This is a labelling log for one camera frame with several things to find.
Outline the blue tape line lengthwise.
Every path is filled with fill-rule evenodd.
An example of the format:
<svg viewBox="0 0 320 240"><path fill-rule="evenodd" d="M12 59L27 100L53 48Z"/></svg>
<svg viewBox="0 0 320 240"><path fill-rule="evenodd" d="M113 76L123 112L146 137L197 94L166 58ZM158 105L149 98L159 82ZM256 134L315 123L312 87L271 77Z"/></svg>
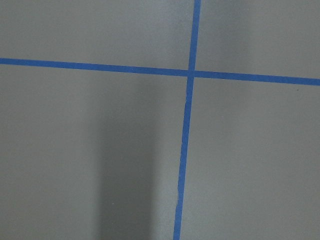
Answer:
<svg viewBox="0 0 320 240"><path fill-rule="evenodd" d="M202 2L200 0L195 0L193 5L192 29L191 29L191 37L190 37L189 60L188 60L187 80L186 80L186 90L185 90L185 105L184 105L184 113L183 113L179 171L178 171L178 179L177 179L177 202L175 207L173 236L172 236L173 240L179 240L181 238L190 122L191 122L193 89L194 89L194 79L195 79L194 72L196 70L201 3Z"/></svg>

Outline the blue tape line crosswise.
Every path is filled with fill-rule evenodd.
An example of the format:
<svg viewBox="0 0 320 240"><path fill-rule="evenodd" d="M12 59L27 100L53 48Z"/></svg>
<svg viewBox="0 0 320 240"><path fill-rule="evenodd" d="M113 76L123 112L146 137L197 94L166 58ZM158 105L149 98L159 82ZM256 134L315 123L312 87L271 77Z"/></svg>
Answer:
<svg viewBox="0 0 320 240"><path fill-rule="evenodd" d="M109 64L96 64L96 63L80 63L80 62L64 62L64 61L16 59L16 58L1 58L0 63L2 65L61 68L61 69L115 72L115 73L163 75L163 76L175 76L175 77L191 76L195 78L205 78L205 79L281 83L281 84L294 84L294 85L307 85L307 86L320 85L320 80L318 78L292 77L292 76L230 73L230 72L185 70L185 69L171 69L171 68L153 68L153 67L141 67L141 66L109 65Z"/></svg>

